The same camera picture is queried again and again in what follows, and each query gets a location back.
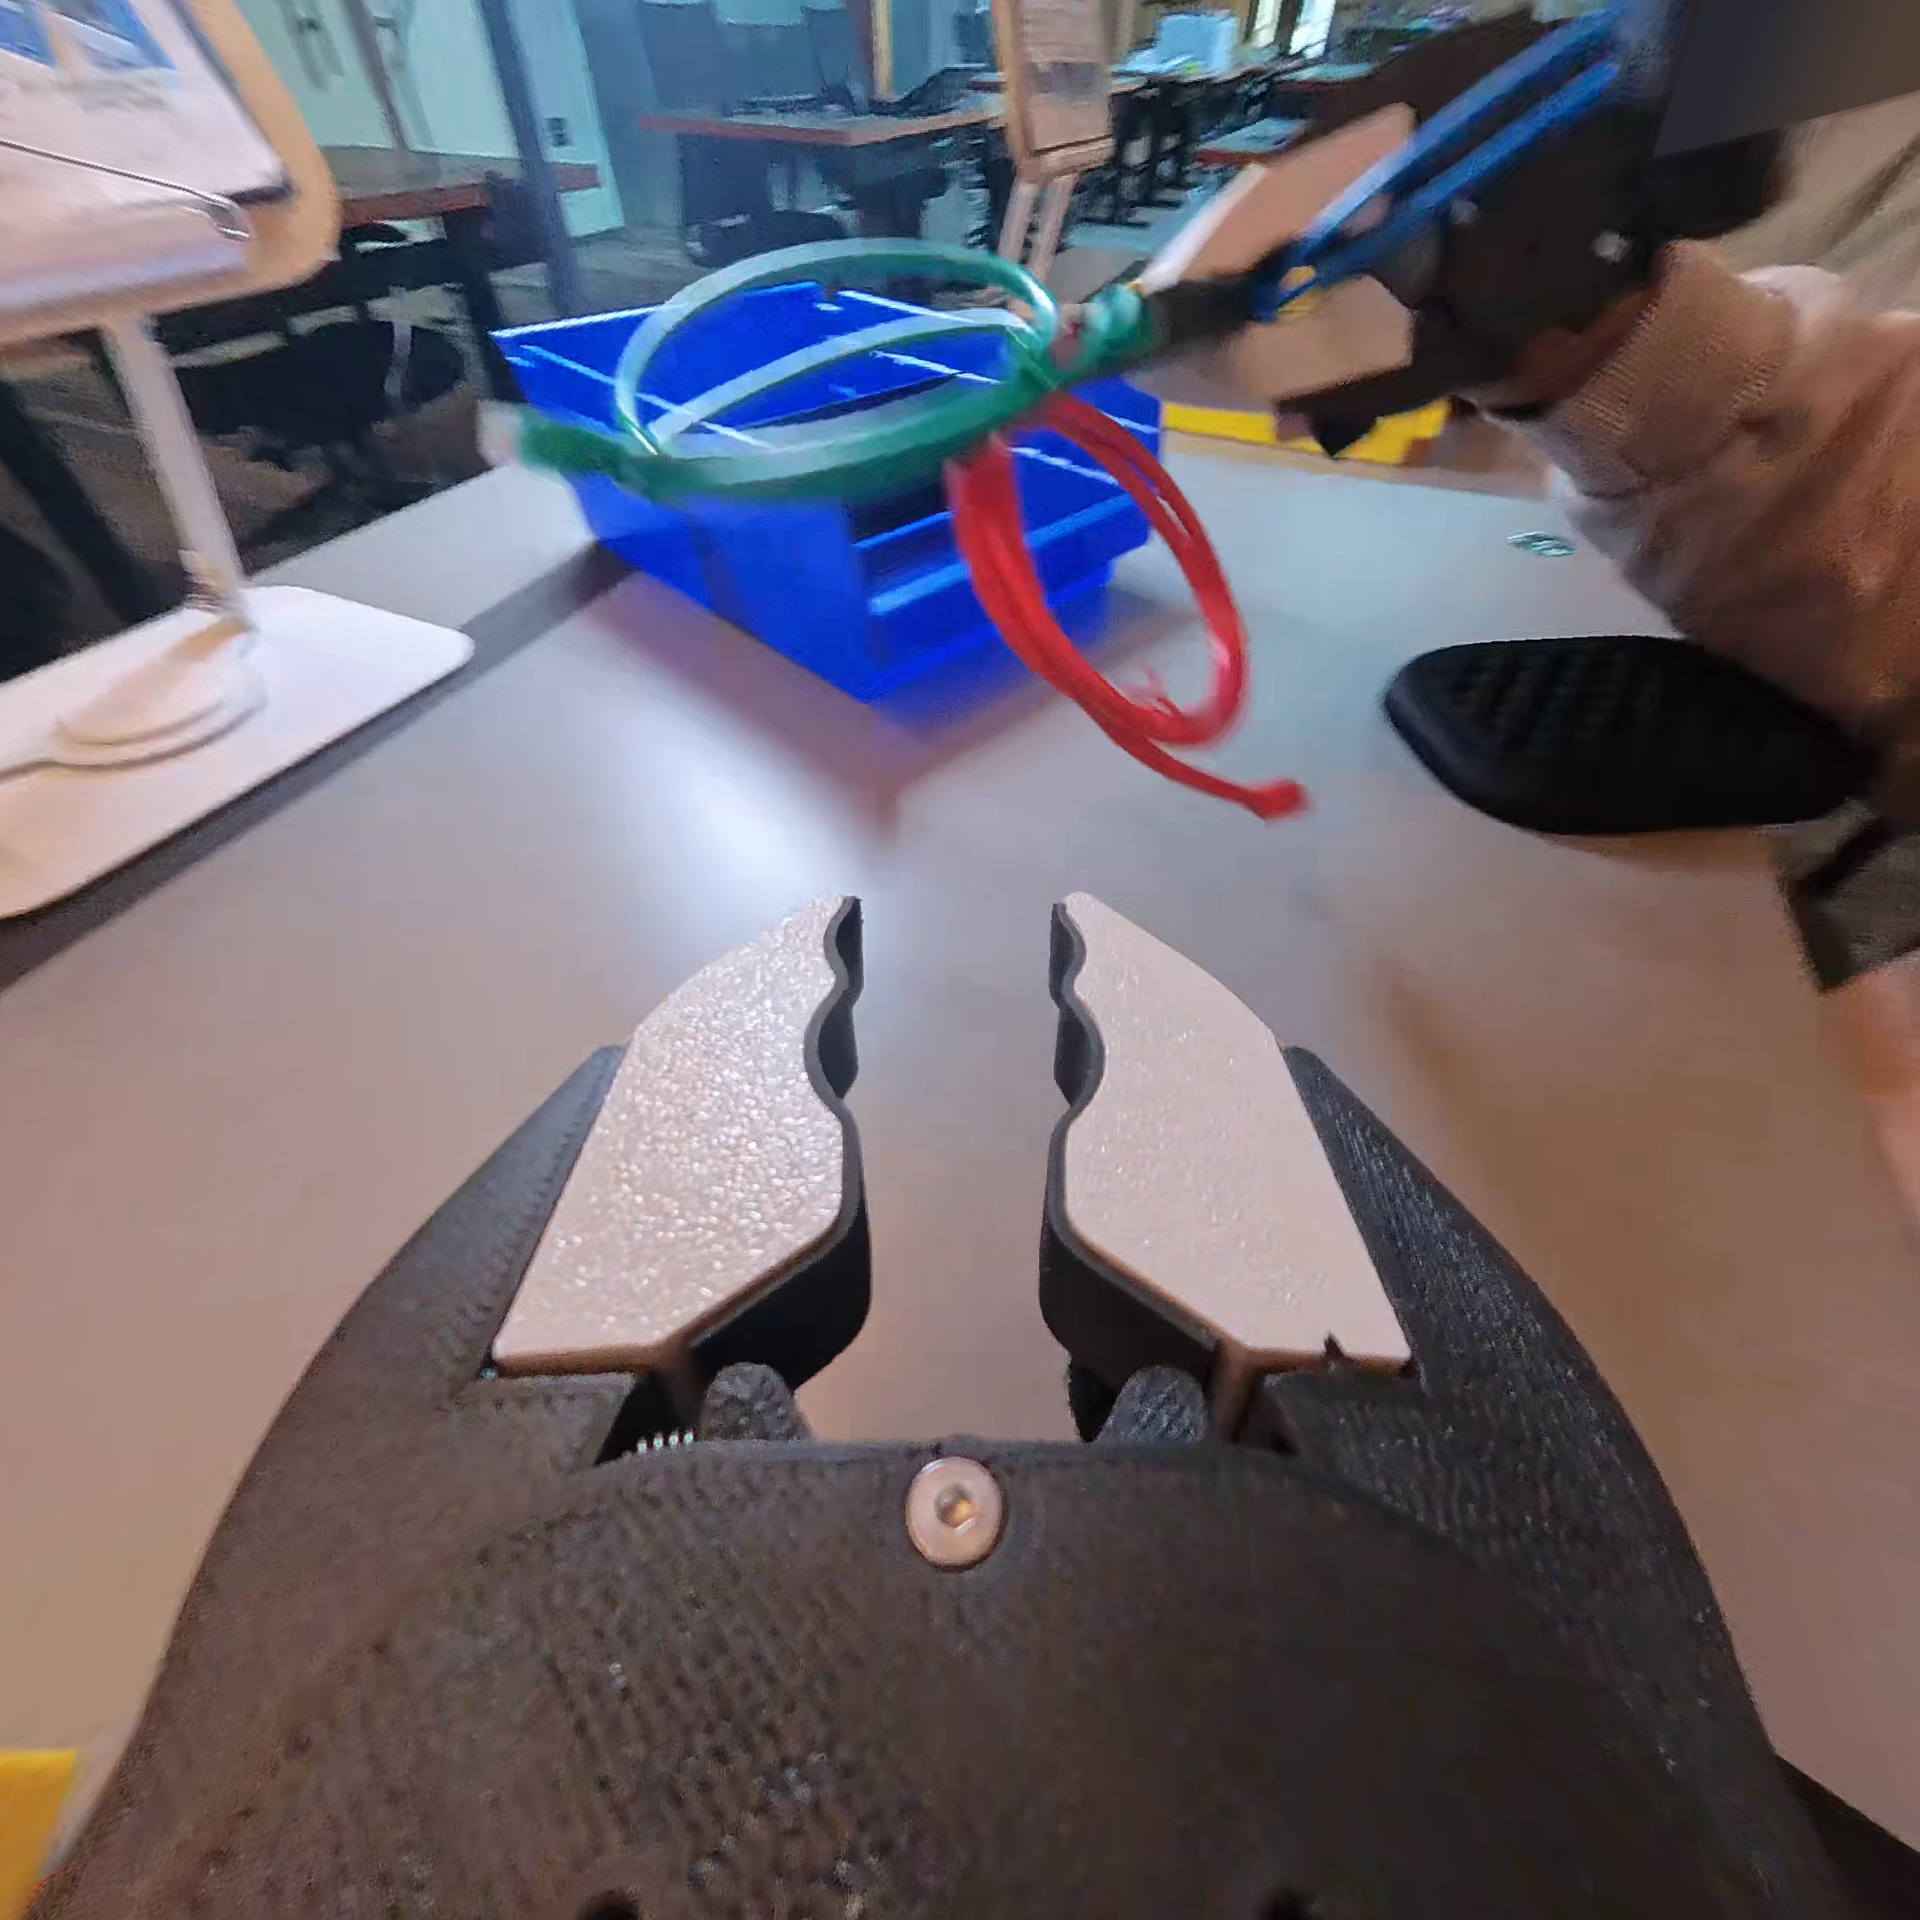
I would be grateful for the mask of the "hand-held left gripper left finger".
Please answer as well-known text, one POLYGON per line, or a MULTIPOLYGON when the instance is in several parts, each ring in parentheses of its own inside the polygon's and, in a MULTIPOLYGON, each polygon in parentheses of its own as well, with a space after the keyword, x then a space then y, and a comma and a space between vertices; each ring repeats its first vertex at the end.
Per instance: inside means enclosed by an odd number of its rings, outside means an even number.
POLYGON ((825 1369, 873 1296, 848 1093, 862 916, 803 904, 635 1026, 491 1343, 502 1375, 825 1369))

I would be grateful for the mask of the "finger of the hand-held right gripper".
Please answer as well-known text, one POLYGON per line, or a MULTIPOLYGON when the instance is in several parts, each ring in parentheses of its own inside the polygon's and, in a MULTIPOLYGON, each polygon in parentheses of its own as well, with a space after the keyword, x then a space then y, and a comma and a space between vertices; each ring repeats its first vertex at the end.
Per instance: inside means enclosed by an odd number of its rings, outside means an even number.
POLYGON ((1143 266, 1143 296, 1229 295, 1274 304, 1318 282, 1314 264, 1291 258, 1297 241, 1359 180, 1392 159, 1417 129, 1406 103, 1391 103, 1339 127, 1304 137, 1282 154, 1246 164, 1143 266))
POLYGON ((1411 369, 1416 317, 1382 282, 1312 285, 1259 320, 1256 300, 1185 296, 1185 402, 1302 416, 1333 453, 1382 413, 1338 417, 1329 396, 1411 369))

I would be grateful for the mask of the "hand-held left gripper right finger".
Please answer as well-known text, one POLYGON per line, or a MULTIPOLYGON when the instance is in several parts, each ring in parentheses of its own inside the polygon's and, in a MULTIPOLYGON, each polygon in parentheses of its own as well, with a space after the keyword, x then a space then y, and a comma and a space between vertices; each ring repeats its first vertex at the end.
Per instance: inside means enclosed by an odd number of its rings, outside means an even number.
POLYGON ((1090 893, 1051 909, 1054 1079, 1040 1308, 1105 1386, 1203 1386, 1413 1350, 1305 1093, 1230 988, 1090 893))

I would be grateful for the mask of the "blue plastic bin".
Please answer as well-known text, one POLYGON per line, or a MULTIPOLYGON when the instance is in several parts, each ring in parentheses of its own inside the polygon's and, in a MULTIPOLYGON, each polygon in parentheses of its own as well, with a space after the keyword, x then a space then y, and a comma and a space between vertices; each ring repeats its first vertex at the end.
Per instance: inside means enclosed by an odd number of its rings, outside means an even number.
MULTIPOLYGON (((686 325, 649 364, 641 413, 653 422, 762 361, 914 311, 887 295, 831 295, 809 280, 735 295, 686 325)), ((655 312, 648 305, 503 327, 491 340, 529 406, 567 425, 613 430, 617 359, 655 312)), ((989 385, 994 359, 986 340, 869 352, 725 421, 818 425, 872 413, 883 400, 962 385, 974 392, 989 385)), ((1162 449, 1158 396, 1123 376, 1080 396, 1162 449)), ((862 704, 899 704, 911 692, 1016 671, 958 554, 941 472, 925 487, 850 505, 663 506, 605 476, 567 481, 600 543, 862 704)), ((1150 522, 1114 478, 1056 432, 1037 426, 1016 440, 1016 481, 1047 608, 1087 652, 1106 626, 1115 561, 1147 543, 1150 522)))

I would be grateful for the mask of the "yellow plastic bin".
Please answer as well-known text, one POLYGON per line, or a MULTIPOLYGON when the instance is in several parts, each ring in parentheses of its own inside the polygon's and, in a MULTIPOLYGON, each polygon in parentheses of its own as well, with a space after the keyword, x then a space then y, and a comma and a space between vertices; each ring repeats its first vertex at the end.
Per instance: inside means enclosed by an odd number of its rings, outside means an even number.
POLYGON ((78 1764, 72 1745, 3 1751, 3 1917, 21 1917, 32 1903, 78 1764))

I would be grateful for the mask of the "person's right forearm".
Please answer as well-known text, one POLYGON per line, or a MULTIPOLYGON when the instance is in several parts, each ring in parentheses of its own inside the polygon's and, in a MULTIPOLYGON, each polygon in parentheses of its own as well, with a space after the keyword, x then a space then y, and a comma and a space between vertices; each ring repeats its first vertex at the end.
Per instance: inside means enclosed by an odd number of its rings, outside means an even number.
POLYGON ((1672 246, 1630 329, 1513 422, 1685 637, 1915 758, 1913 312, 1672 246))

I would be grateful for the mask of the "yellow box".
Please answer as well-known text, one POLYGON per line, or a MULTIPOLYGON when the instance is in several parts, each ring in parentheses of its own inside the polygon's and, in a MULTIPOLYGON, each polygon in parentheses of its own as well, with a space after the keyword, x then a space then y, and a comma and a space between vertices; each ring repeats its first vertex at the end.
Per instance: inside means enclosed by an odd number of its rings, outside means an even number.
POLYGON ((1345 449, 1333 453, 1305 426, 1302 416, 1179 400, 1162 402, 1162 422, 1174 433, 1243 448, 1278 448, 1314 458, 1349 458, 1382 469, 1427 464, 1427 449, 1442 436, 1451 413, 1449 400, 1437 400, 1416 412, 1383 416, 1345 449))

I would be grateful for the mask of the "black textured wrist pad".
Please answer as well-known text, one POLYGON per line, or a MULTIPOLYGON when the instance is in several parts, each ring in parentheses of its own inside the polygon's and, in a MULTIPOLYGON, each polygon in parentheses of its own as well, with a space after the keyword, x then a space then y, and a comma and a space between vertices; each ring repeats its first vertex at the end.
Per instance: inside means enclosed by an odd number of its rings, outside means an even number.
POLYGON ((1846 727, 1688 639, 1469 641, 1411 658, 1383 718, 1454 799, 1559 837, 1799 824, 1880 777, 1846 727))

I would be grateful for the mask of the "background wooden table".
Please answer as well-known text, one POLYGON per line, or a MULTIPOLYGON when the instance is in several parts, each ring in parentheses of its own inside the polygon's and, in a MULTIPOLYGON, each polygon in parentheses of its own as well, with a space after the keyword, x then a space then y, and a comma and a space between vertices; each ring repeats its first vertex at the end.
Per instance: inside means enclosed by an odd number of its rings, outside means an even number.
POLYGON ((774 167, 811 169, 853 208, 856 232, 919 238, 927 206, 968 141, 999 129, 986 101, 928 114, 879 111, 648 111, 639 127, 677 143, 679 204, 686 232, 754 232, 791 208, 775 204, 774 167))

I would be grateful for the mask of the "white document stand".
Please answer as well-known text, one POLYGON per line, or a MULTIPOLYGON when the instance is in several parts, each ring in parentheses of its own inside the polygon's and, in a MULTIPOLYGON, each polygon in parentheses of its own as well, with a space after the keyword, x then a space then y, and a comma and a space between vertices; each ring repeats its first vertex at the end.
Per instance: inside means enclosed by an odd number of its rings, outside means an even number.
POLYGON ((474 658, 464 631, 249 585, 154 329, 120 320, 106 343, 176 518, 187 596, 5 682, 5 921, 125 871, 474 658))

